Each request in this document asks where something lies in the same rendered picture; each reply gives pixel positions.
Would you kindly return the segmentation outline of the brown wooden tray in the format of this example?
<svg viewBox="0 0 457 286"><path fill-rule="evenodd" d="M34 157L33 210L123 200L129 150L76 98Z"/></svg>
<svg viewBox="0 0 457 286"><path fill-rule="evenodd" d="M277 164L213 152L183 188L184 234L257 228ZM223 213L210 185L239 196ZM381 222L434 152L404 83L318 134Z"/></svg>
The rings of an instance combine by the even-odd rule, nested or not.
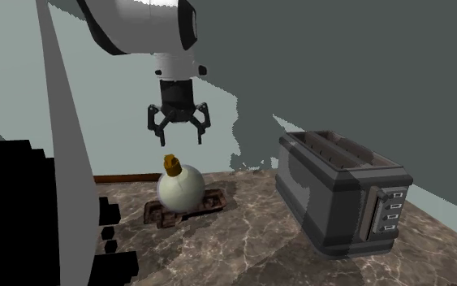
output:
<svg viewBox="0 0 457 286"><path fill-rule="evenodd" d="M223 210L227 201L221 189L208 189L202 203L187 212L174 212L164 207L160 201L148 201L144 205L144 224L154 224L157 229L172 228L191 217L211 214Z"/></svg>

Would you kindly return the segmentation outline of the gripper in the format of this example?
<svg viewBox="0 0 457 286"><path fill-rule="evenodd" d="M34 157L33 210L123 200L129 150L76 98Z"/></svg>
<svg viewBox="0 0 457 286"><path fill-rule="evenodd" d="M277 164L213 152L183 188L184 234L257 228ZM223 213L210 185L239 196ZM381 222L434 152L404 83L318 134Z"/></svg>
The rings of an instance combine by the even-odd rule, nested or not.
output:
<svg viewBox="0 0 457 286"><path fill-rule="evenodd" d="M148 107L148 130L153 131L155 136L160 139L161 147L166 145L164 129L169 123L190 122L197 129L198 144L202 144L202 136L207 128L211 127L209 108L206 102L195 105L193 97L192 80L160 80L160 91L162 105L154 104ZM201 122L195 112L199 111L204 116ZM157 113L165 116L160 124L156 124L155 116Z"/></svg>

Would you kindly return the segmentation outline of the round white bottle, yellow cap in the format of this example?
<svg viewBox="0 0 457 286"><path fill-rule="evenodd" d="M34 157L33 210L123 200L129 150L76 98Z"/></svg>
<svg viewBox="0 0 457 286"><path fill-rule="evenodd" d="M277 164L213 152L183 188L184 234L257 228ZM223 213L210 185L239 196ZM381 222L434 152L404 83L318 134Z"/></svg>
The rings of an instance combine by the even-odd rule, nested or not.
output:
<svg viewBox="0 0 457 286"><path fill-rule="evenodd" d="M205 195L203 175L193 166L183 165L173 154L164 156L165 173L157 182L160 203L175 213L196 208Z"/></svg>

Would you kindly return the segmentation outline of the grey toaster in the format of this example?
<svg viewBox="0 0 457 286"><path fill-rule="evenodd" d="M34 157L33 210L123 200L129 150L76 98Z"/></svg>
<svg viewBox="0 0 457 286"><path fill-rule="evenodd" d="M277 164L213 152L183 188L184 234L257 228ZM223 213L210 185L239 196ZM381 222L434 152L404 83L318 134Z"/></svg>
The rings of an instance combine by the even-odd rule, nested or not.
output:
<svg viewBox="0 0 457 286"><path fill-rule="evenodd" d="M279 138L275 186L315 251L328 259L387 254L413 178L334 131Z"/></svg>

